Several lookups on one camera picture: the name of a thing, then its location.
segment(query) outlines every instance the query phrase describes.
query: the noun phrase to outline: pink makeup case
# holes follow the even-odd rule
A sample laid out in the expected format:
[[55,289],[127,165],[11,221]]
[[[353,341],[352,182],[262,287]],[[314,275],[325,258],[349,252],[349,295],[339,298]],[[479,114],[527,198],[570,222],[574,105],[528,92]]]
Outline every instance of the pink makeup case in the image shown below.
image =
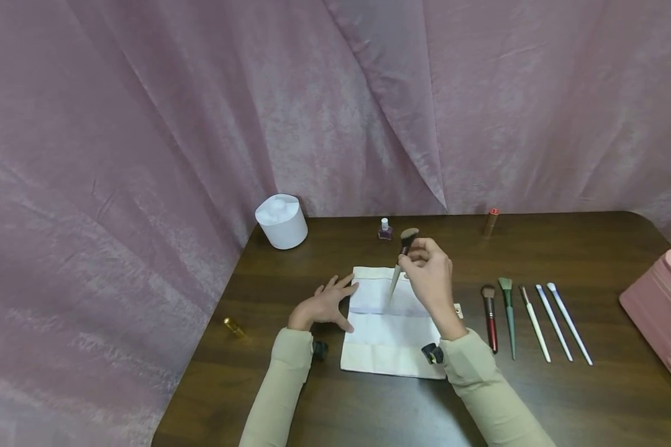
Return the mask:
[[619,301],[671,372],[671,250],[623,292]]

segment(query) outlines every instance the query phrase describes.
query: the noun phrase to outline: person's right hand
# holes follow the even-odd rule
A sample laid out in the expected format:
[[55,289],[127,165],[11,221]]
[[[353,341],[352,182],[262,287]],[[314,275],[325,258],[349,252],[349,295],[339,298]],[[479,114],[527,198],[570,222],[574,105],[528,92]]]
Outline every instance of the person's right hand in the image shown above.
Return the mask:
[[410,251],[398,257],[415,296],[425,306],[442,338],[454,340],[467,334],[452,300],[452,261],[434,240],[419,237]]

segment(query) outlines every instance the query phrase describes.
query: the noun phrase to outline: pink fabric backdrop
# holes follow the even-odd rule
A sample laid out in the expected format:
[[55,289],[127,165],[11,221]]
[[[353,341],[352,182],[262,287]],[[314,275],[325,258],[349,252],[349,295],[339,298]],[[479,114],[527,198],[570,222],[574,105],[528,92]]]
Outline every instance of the pink fabric backdrop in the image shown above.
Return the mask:
[[671,0],[0,1],[0,446],[148,443],[277,191],[671,239]]

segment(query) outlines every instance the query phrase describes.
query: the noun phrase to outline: green brush handle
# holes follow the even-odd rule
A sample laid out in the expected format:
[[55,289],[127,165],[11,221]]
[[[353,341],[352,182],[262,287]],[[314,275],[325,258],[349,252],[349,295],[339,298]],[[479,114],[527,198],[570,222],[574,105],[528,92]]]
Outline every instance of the green brush handle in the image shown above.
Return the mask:
[[509,328],[509,346],[511,349],[513,349],[513,359],[516,357],[515,355],[515,343],[514,343],[514,310],[513,307],[511,306],[511,303],[509,306],[507,306],[507,328]]
[[504,305],[507,306],[507,307],[512,307],[513,306],[513,292],[503,290],[502,293],[504,293]]

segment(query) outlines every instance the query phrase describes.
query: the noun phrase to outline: wooden table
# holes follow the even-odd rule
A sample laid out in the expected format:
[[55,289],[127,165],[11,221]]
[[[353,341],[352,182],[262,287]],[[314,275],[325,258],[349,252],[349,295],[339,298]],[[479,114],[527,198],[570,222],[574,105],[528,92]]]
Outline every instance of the wooden table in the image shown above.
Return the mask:
[[[619,306],[619,294],[670,245],[627,212],[502,215],[491,240],[484,216],[393,217],[396,234],[419,227],[454,264],[455,300],[485,336],[478,291],[506,276],[528,287],[552,354],[544,362],[519,291],[513,292],[518,358],[511,359],[498,288],[497,364],[557,446],[671,446],[671,377]],[[309,219],[301,246],[271,248],[260,227],[246,245],[219,305],[157,429],[154,446],[236,446],[268,368],[276,334],[299,301],[354,265],[391,266],[398,243],[379,241],[376,217]],[[563,320],[575,357],[567,361],[535,283],[556,282],[594,360],[587,366]],[[348,300],[341,305],[348,312]],[[236,319],[248,338],[224,328]],[[316,325],[330,344],[313,362],[289,446],[481,446],[447,381],[341,371],[344,334]]]

